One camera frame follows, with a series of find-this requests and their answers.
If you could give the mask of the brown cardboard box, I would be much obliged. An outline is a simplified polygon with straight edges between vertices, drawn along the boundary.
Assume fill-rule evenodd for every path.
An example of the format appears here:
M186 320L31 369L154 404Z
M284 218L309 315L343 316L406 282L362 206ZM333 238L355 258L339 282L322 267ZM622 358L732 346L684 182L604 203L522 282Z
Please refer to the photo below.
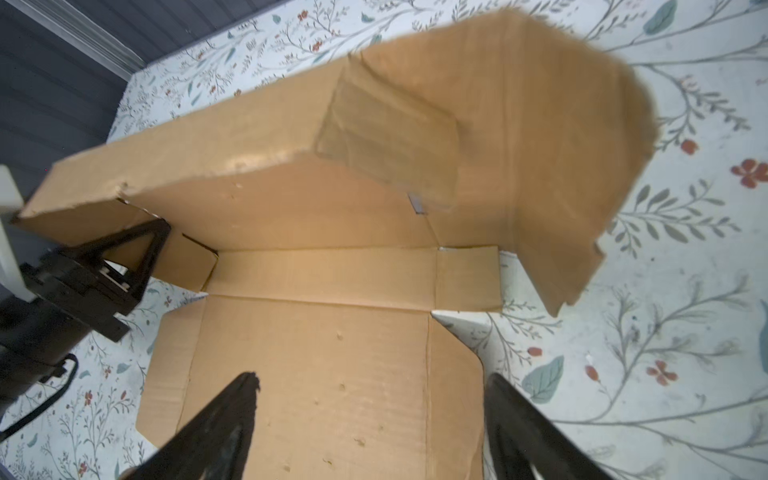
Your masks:
M162 319L154 445L252 371L248 479L479 479L483 367L433 312L499 310L503 250L575 303L656 138L628 65L503 10L62 160L18 223L170 223L157 276L204 298Z

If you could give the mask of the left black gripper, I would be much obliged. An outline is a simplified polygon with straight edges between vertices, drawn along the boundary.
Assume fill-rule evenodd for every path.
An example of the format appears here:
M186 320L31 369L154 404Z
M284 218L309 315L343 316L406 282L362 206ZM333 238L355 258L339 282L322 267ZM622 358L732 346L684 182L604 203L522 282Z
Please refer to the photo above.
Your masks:
M72 350L89 334L117 342L128 333L118 317L142 299L170 233L156 219L21 267L32 299L1 301L3 408L50 378L69 385L78 366Z

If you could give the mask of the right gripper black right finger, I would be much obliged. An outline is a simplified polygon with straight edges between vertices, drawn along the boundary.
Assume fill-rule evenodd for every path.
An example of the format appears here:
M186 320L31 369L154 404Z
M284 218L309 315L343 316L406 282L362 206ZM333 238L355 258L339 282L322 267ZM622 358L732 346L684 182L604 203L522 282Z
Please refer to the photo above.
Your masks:
M484 418L498 479L610 479L498 373L485 382Z

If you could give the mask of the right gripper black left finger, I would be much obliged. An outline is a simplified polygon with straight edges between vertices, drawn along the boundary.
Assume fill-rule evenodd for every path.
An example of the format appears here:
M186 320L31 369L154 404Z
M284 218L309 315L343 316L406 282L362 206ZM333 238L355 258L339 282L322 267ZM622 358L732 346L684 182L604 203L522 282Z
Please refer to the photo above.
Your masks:
M248 458L260 383L244 372L229 383L128 479L241 479Z

